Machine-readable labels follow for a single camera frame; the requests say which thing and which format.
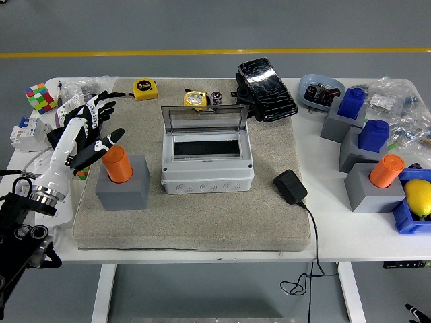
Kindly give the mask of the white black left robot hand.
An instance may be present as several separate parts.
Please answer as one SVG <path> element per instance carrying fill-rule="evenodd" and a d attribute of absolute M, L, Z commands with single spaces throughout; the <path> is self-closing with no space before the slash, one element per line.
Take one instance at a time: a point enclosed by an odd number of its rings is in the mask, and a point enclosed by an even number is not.
<path fill-rule="evenodd" d="M 48 134 L 53 154 L 47 170 L 35 179 L 30 198 L 55 206 L 69 192 L 69 181 L 76 172 L 102 158 L 125 134 L 118 128 L 106 137 L 100 136 L 102 123 L 109 120 L 123 92 L 103 91 L 69 112 L 64 126 Z"/>

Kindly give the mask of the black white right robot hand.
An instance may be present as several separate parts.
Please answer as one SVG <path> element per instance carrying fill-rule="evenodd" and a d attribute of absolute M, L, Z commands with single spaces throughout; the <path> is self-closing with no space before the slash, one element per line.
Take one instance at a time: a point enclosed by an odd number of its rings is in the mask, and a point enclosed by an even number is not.
<path fill-rule="evenodd" d="M 410 323 L 431 323 L 431 319 L 411 304 L 405 304 L 407 310 L 415 317 Z"/>

